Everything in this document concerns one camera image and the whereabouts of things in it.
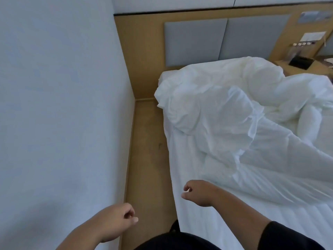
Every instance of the person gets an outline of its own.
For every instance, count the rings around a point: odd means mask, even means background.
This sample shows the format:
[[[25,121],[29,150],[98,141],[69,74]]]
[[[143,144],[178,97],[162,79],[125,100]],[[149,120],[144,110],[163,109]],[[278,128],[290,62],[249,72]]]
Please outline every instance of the person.
[[[207,181],[191,180],[181,197],[202,207],[214,207],[245,250],[322,250],[314,240],[271,221],[239,198]],[[118,238],[138,222],[133,207],[116,204],[106,207],[74,229],[57,250],[94,250],[101,242]],[[219,250],[205,239],[182,232],[169,232],[143,243],[136,250],[203,249]]]

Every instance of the black sleeve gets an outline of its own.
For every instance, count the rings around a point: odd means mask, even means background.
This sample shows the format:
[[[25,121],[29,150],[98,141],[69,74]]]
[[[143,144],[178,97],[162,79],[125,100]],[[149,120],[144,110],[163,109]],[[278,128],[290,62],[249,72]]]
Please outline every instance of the black sleeve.
[[[278,222],[270,222],[264,229],[258,250],[325,250],[313,239],[300,234]]]

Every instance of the white duvet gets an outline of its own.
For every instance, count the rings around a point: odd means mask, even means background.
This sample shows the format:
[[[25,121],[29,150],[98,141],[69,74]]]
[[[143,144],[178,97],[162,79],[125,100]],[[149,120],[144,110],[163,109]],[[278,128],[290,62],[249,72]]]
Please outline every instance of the white duvet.
[[[186,66],[155,97],[205,155],[201,179],[279,204],[332,200],[333,86],[326,76],[285,77],[281,67],[246,57]]]

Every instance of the bedside table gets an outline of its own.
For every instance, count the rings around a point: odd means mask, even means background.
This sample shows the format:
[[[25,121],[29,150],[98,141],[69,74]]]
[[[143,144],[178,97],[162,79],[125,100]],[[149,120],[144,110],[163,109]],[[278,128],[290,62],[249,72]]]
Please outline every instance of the bedside table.
[[[285,76],[308,73],[315,75],[327,75],[331,80],[333,78],[333,70],[316,60],[312,63],[308,70],[289,66],[286,61],[274,61],[274,64],[282,67]]]

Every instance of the hand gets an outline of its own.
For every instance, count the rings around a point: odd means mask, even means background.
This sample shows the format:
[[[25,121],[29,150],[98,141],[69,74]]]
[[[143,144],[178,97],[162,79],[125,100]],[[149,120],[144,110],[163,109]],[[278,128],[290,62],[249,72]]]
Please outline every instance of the hand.
[[[135,211],[129,203],[114,204],[98,212],[82,226],[94,231],[100,243],[108,242],[139,221],[134,215]]]
[[[182,198],[192,201],[199,206],[209,207],[213,205],[214,196],[221,189],[204,180],[191,180],[184,186],[184,191],[187,190],[188,192],[181,194]]]

